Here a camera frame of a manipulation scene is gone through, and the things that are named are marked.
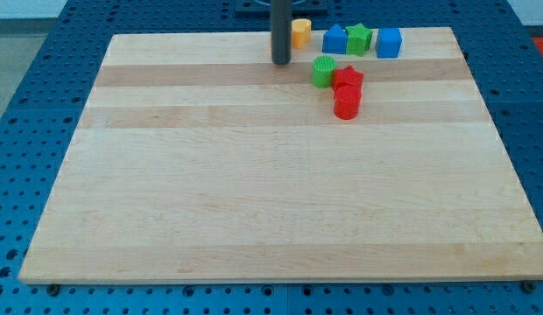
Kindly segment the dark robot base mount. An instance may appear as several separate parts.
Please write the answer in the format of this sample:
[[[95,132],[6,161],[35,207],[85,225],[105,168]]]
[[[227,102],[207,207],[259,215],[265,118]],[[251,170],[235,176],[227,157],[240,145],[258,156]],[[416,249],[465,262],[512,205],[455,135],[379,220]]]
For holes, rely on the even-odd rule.
[[[237,0],[237,17],[266,17],[270,13],[271,0]],[[292,14],[320,15],[328,13],[328,0],[292,0]]]

